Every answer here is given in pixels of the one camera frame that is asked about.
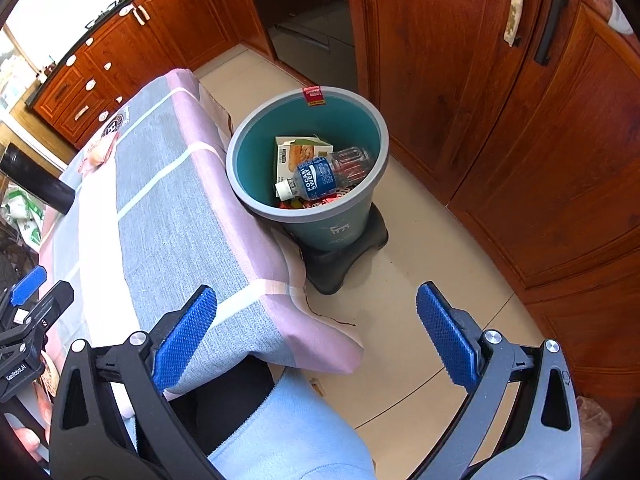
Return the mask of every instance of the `black cylinder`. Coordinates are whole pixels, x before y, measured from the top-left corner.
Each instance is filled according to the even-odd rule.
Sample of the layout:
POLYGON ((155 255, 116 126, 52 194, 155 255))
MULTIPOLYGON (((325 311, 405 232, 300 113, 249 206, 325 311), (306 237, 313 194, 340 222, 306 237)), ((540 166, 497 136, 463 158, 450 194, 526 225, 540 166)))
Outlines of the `black cylinder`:
POLYGON ((76 192, 35 160, 9 143, 0 159, 0 171, 18 186, 37 196, 56 211, 67 214, 76 199, 76 192))

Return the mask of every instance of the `teal trash can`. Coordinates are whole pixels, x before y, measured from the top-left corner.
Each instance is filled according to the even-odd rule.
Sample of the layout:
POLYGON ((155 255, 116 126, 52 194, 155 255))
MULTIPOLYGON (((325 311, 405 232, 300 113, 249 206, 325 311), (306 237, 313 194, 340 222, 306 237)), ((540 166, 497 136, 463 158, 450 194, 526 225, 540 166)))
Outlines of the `teal trash can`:
POLYGON ((326 104, 309 106, 302 90, 279 95, 254 110, 236 130, 226 153, 226 172, 249 209, 280 222, 299 241, 321 251, 346 247, 364 231, 373 189, 388 161, 389 135, 382 115, 363 97, 322 87, 326 104), (310 209, 280 209, 273 182, 274 137, 318 136, 334 150, 365 148, 371 172, 349 194, 310 209))

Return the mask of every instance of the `pocari sweat bottle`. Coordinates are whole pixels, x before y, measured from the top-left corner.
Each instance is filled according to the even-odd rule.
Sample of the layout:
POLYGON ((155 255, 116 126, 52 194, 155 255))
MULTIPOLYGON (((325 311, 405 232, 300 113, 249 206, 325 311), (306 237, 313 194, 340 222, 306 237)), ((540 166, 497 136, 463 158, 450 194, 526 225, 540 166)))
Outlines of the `pocari sweat bottle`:
POLYGON ((318 156, 298 165, 292 178, 277 183, 276 193, 280 200, 295 196, 317 200, 361 183, 372 166, 369 153, 361 148, 347 148, 318 156))

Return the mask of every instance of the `metal screw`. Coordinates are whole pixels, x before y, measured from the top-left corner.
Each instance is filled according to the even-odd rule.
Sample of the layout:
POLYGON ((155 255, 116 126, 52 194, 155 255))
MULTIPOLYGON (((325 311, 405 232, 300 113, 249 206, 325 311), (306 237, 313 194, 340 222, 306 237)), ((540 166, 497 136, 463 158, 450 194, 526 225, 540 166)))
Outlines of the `metal screw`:
POLYGON ((84 349, 84 339, 76 339, 71 343, 71 350, 73 352, 81 352, 84 349))
POLYGON ((560 345, 558 344, 557 341, 554 341, 553 339, 547 339, 545 341, 545 347, 547 350, 549 350, 552 354, 555 354, 556 352, 558 352, 558 350, 560 349, 560 345))
POLYGON ((497 330, 487 330, 484 333, 484 338, 493 345, 497 345, 502 341, 502 335, 497 330))
POLYGON ((129 336, 129 342, 133 346, 140 346, 146 341, 146 334, 144 332, 134 332, 129 336))

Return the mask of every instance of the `red label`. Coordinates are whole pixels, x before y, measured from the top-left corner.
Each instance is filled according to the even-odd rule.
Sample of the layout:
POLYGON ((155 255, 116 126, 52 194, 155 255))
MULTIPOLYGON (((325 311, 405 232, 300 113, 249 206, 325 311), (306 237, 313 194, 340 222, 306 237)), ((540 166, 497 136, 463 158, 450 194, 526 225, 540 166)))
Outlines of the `red label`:
POLYGON ((303 88, 302 93, 305 96, 306 104, 309 106, 326 104, 324 96, 322 95, 322 89, 319 86, 308 86, 307 88, 303 88))

